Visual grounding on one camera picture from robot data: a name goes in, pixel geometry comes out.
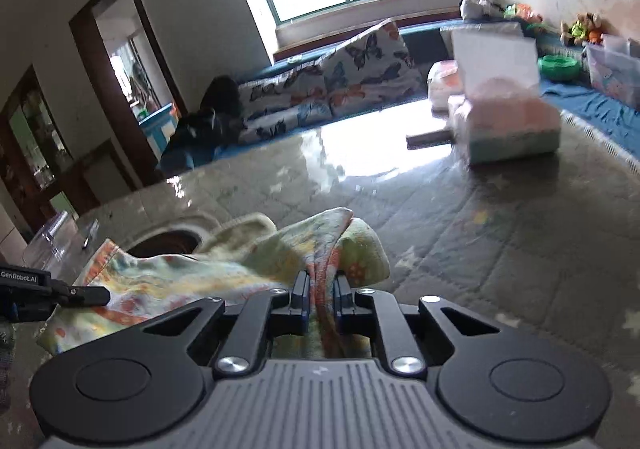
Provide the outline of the grey gloved hand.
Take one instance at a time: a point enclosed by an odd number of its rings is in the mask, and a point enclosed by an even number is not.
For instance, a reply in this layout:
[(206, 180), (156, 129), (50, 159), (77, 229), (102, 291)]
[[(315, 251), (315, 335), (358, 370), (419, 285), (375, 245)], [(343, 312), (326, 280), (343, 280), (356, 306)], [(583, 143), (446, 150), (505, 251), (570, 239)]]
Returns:
[(14, 349), (15, 329), (13, 325), (2, 322), (0, 325), (0, 412), (2, 414), (9, 410), (11, 404), (9, 386)]

